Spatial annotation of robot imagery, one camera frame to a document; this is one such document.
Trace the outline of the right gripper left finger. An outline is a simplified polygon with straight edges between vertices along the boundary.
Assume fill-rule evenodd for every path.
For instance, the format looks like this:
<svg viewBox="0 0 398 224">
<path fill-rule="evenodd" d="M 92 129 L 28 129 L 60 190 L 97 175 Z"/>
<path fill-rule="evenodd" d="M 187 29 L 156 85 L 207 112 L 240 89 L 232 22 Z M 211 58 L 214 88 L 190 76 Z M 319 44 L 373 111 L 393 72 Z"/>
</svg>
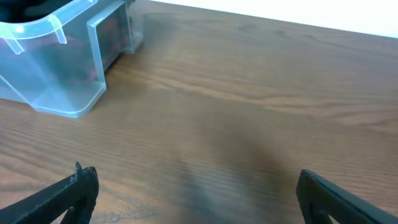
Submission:
<svg viewBox="0 0 398 224">
<path fill-rule="evenodd" d="M 1 209 L 1 223 L 88 224 L 95 209 L 99 180 L 94 167 L 75 165 L 75 172 L 53 185 Z"/>
</svg>

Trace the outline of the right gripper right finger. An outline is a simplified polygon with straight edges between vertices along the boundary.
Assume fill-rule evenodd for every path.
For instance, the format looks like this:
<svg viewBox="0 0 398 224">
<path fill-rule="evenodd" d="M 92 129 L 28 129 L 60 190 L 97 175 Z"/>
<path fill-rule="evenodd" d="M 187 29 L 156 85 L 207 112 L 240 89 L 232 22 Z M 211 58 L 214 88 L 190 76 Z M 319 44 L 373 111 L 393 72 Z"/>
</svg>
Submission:
<svg viewBox="0 0 398 224">
<path fill-rule="evenodd" d="M 397 223 L 397 217 L 307 169 L 300 173 L 296 195 L 306 224 Z"/>
</svg>

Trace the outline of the clear plastic storage bin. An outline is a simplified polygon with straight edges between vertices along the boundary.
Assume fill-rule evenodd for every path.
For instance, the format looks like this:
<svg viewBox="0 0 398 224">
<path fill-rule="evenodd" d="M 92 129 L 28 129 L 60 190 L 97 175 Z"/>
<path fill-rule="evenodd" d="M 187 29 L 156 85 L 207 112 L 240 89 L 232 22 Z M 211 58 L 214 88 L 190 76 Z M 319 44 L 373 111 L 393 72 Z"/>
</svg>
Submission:
<svg viewBox="0 0 398 224">
<path fill-rule="evenodd" d="M 69 118 L 106 90 L 105 71 L 143 40 L 141 0 L 2 1 L 1 98 Z"/>
</svg>

